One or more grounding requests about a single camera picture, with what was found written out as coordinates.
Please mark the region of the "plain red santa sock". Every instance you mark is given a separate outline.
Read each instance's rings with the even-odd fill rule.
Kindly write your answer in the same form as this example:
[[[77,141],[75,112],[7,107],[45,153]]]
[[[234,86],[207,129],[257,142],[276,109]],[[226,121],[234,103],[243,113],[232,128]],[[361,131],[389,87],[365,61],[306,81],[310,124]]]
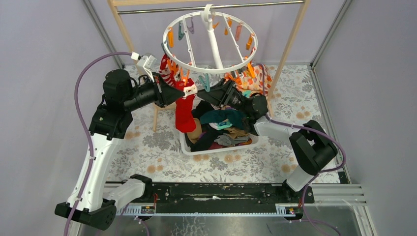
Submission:
[[[191,114],[195,95],[179,98],[176,101],[175,125],[182,133],[192,132],[196,128],[194,118]]]

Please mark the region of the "white round clip hanger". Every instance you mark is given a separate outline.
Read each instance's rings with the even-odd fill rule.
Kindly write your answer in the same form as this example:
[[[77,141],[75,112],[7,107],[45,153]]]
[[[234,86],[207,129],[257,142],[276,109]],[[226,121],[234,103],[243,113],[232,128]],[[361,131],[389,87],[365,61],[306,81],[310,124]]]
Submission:
[[[188,18],[193,19],[193,17],[195,16],[201,17],[205,31],[207,32],[209,48],[211,49],[211,53],[215,63],[215,69],[206,69],[198,67],[196,64],[194,51],[189,36],[193,32],[193,27],[188,27],[186,23],[186,20]],[[223,65],[218,47],[218,42],[215,36],[215,28],[217,27],[217,24],[213,23],[213,20],[216,17],[224,21],[225,35],[230,36],[234,45],[233,48],[236,50],[239,56],[240,62],[238,64],[233,64],[229,67],[225,67]],[[171,49],[174,47],[174,25],[178,25],[179,27],[178,40],[182,40],[184,37],[186,38],[187,51],[190,56],[189,63],[181,61],[171,52]],[[238,45],[238,40],[240,39],[240,34],[243,28],[245,28],[249,32],[249,38],[245,45],[246,50],[250,52],[248,55],[243,55]],[[235,16],[226,13],[216,12],[214,10],[213,4],[207,4],[202,11],[185,14],[172,21],[164,31],[161,46],[164,53],[169,57],[170,62],[174,62],[181,71],[184,68],[186,68],[188,72],[196,71],[204,74],[225,74],[227,72],[239,70],[243,67],[247,67],[248,69],[252,67],[252,60],[255,56],[258,47],[258,38],[254,30],[251,28],[251,26],[247,25],[246,22],[240,20]]]

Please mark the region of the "red white striped sock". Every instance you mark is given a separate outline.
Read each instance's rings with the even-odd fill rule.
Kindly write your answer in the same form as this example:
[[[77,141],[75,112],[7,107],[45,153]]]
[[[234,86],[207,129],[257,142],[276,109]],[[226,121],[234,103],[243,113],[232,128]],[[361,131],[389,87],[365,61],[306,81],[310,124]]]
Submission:
[[[169,57],[164,54],[160,62],[159,73],[164,82],[166,82],[171,87],[175,87],[176,82],[174,79],[174,74],[168,66],[168,59]]]

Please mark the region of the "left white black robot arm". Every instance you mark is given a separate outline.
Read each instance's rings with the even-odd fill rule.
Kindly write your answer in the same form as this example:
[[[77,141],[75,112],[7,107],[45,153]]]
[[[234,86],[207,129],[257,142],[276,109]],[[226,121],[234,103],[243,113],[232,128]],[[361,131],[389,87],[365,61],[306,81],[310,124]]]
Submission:
[[[183,96],[183,91],[168,85],[155,72],[145,75],[142,85],[125,70],[107,73],[102,102],[87,131],[88,151],[80,176],[70,197],[56,205],[55,215],[106,230],[117,211],[132,200],[150,200],[151,179],[141,175],[134,175],[125,184],[104,193],[111,162],[133,121],[133,111],[151,103],[166,106]]]

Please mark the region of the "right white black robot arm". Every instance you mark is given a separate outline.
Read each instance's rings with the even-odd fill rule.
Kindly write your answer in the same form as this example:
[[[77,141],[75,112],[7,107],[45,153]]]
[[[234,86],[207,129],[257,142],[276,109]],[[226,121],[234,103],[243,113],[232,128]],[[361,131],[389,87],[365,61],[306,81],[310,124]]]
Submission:
[[[295,125],[273,120],[268,115],[267,98],[260,93],[244,96],[234,81],[222,79],[209,91],[201,89],[196,95],[214,106],[226,105],[244,113],[241,123],[245,131],[289,142],[298,162],[282,189],[284,200],[290,203],[301,197],[301,189],[338,154],[334,141],[318,122],[310,120],[303,125]]]

